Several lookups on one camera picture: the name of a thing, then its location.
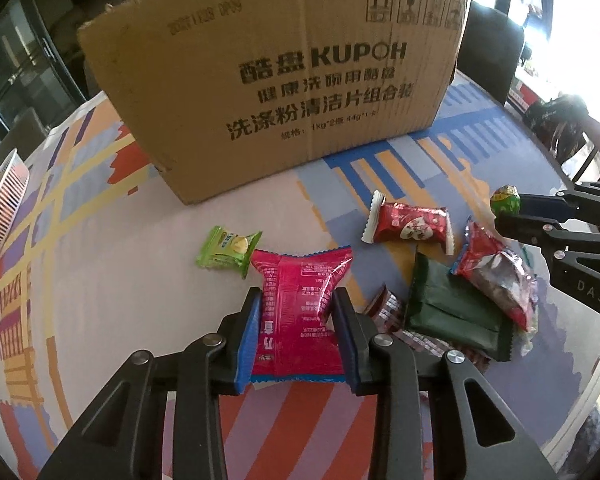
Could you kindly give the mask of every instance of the colorful tablecloth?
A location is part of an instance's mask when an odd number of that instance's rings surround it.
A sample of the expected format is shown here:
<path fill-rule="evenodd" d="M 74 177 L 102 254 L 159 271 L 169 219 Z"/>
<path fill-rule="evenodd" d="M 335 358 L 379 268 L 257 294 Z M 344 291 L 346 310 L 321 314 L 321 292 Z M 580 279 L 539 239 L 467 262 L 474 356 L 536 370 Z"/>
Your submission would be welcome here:
<path fill-rule="evenodd" d="M 0 254 L 0 453 L 26 480 L 131 352 L 182 350 L 260 285 L 253 270 L 243 281 L 195 266 L 213 225 L 262 229 L 260 247 L 277 252 L 352 245 L 346 287 L 361 308 L 383 282 L 406 296 L 414 258 L 411 244 L 360 241 L 373 190 L 447 206 L 461 239 L 470 215 L 492 224 L 488 197 L 497 187 L 539 194 L 563 187 L 525 131 L 461 75 L 428 130 L 327 156 L 198 206 L 177 200 L 103 94 L 27 163 L 26 199 Z M 449 262 L 437 244 L 420 250 Z M 532 257 L 540 333 L 526 357 L 493 363 L 486 377 L 551 456 L 576 412 L 595 399 L 600 316 L 551 289 L 543 259 Z M 167 477 L 173 407 L 171 399 Z M 373 397 L 355 397 L 344 384 L 250 386 L 223 397 L 229 478 L 361 479 L 374 410 Z M 424 441 L 430 474 L 427 425 Z"/>

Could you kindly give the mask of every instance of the black chair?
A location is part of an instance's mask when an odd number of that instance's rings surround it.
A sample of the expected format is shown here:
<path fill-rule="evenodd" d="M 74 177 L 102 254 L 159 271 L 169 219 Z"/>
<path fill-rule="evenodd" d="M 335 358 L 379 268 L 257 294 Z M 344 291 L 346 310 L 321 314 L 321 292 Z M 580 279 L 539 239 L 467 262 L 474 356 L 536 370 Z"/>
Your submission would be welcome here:
<path fill-rule="evenodd" d="M 0 143 L 0 165 L 13 148 L 18 150 L 18 155 L 22 160 L 26 160 L 42 144 L 45 138 L 46 130 L 36 111 L 33 108 L 28 108 L 16 120 L 16 123 Z"/>
<path fill-rule="evenodd" d="M 499 10 L 472 1 L 458 52 L 458 70 L 504 104 L 524 44 L 522 27 Z"/>

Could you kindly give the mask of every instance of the brown cardboard box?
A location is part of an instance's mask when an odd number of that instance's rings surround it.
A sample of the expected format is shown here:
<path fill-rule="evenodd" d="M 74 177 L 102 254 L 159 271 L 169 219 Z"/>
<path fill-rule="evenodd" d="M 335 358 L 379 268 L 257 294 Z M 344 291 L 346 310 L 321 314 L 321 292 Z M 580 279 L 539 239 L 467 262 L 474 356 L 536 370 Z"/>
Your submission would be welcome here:
<path fill-rule="evenodd" d="M 467 0 L 129 0 L 86 24 L 102 89 L 184 203 L 429 126 Z"/>

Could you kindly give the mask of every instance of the table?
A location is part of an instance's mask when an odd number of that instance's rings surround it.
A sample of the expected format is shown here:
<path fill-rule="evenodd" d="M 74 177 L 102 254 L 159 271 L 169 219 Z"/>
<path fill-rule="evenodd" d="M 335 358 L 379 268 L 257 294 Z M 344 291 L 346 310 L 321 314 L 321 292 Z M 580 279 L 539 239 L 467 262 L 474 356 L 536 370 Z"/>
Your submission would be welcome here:
<path fill-rule="evenodd" d="M 414 256 L 404 242 L 363 246 L 373 190 L 447 206 L 461 238 L 469 215 L 493 224 L 488 197 L 503 184 L 539 194 L 564 187 L 525 130 L 460 74 L 428 130 L 327 156 L 198 206 L 171 193 L 103 94 L 52 131 L 27 163 L 27 195 L 0 254 L 0 453 L 26 480 L 131 352 L 182 350 L 261 284 L 253 269 L 241 280 L 195 266 L 213 225 L 262 229 L 259 247 L 277 252 L 352 245 L 345 285 L 363 308 L 382 282 L 407 294 Z M 437 244 L 420 250 L 449 263 Z M 530 254 L 540 333 L 526 357 L 492 363 L 486 377 L 557 463 L 600 391 L 600 316 L 550 288 L 544 260 L 534 248 Z M 373 397 L 357 398 L 344 384 L 250 386 L 223 397 L 229 478 L 361 479 L 374 409 Z M 429 475 L 430 441 L 425 427 Z"/>

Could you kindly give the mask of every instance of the basket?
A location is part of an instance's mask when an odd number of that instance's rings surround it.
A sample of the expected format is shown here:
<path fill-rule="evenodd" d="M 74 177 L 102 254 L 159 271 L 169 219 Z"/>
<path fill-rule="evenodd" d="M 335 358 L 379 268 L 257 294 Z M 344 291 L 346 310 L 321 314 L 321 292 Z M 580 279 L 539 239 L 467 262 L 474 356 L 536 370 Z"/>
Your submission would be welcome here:
<path fill-rule="evenodd" d="M 0 166 L 0 250 L 9 235 L 29 182 L 29 170 L 12 150 Z"/>

